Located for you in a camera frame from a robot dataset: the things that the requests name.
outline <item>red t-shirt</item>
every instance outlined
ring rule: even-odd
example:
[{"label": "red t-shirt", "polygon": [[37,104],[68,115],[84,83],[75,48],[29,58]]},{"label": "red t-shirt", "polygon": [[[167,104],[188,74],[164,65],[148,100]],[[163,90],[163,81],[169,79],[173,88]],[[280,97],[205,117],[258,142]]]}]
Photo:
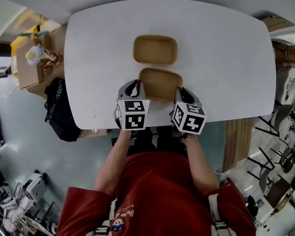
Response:
[{"label": "red t-shirt", "polygon": [[[222,187],[201,198],[188,159],[172,152],[145,152],[127,158],[117,191],[114,236],[211,235],[208,196],[218,193],[221,219],[238,236],[256,228],[238,191]],[[108,219],[112,198],[99,191],[70,187],[57,236],[84,236]]]}]

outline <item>pants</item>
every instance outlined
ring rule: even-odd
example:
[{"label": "pants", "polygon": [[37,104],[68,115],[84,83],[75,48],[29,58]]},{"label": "pants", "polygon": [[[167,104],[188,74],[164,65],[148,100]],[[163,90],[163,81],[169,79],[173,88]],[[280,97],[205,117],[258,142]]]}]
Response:
[{"label": "pants", "polygon": [[187,156],[186,145],[177,137],[172,136],[172,126],[162,126],[156,128],[158,133],[157,147],[152,143],[152,132],[150,128],[138,131],[134,146],[129,148],[127,156],[150,152],[150,151],[169,151]]}]

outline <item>person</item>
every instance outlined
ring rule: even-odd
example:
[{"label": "person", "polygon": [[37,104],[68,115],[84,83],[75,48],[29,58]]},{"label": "person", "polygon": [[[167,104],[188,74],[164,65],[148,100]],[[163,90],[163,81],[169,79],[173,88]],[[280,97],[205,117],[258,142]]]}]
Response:
[{"label": "person", "polygon": [[157,127],[157,148],[150,129],[138,132],[130,149],[132,133],[121,131],[94,190],[69,187],[57,236],[209,236],[212,196],[232,235],[254,236],[243,198],[232,186],[218,188],[197,136],[183,144],[171,128]]}]

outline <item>forearm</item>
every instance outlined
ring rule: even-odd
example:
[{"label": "forearm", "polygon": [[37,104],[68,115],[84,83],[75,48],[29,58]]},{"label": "forearm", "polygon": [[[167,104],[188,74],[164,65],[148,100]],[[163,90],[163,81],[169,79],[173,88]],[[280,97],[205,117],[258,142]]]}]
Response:
[{"label": "forearm", "polygon": [[192,180],[200,195],[205,196],[208,192],[218,188],[216,175],[208,164],[197,137],[190,134],[185,143]]},{"label": "forearm", "polygon": [[102,191],[114,197],[126,161],[130,140],[130,131],[120,132],[114,147],[97,174],[96,191]]}]

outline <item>cartoon print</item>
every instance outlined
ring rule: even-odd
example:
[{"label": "cartoon print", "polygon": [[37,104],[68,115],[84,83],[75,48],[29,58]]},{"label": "cartoon print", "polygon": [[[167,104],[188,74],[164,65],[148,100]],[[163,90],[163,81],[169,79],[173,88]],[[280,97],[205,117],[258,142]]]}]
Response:
[{"label": "cartoon print", "polygon": [[112,223],[112,231],[120,231],[123,228],[124,221],[121,218]]}]

